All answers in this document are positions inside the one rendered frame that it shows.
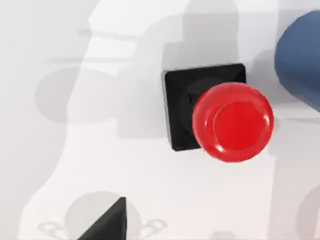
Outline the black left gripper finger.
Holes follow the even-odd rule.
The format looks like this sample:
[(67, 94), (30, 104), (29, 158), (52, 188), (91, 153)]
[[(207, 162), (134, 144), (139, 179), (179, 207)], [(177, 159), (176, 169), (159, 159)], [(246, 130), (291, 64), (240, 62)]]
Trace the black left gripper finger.
[(127, 240), (126, 197), (120, 197), (77, 240)]

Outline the black square button base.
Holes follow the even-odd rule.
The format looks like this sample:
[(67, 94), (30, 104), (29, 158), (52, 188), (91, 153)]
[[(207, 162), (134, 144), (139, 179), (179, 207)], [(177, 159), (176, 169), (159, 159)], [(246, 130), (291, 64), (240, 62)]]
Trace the black square button base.
[(242, 63), (191, 67), (164, 71), (163, 98), (168, 141), (178, 151), (199, 149), (192, 129), (197, 100), (210, 88), (228, 82), (246, 83)]

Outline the red push button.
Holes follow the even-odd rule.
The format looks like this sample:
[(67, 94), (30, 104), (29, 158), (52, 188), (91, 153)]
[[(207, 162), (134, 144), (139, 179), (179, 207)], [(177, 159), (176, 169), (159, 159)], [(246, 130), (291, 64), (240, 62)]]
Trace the red push button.
[(192, 111), (192, 130), (211, 157), (239, 163), (258, 155), (274, 130), (274, 113), (267, 98), (245, 83), (211, 87)]

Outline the blue cylindrical cup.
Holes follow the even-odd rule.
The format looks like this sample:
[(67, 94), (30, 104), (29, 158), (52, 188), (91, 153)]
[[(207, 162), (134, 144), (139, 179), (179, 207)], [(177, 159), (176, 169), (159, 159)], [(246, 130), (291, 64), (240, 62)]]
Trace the blue cylindrical cup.
[(292, 96), (320, 112), (320, 10), (301, 15), (283, 32), (274, 68)]

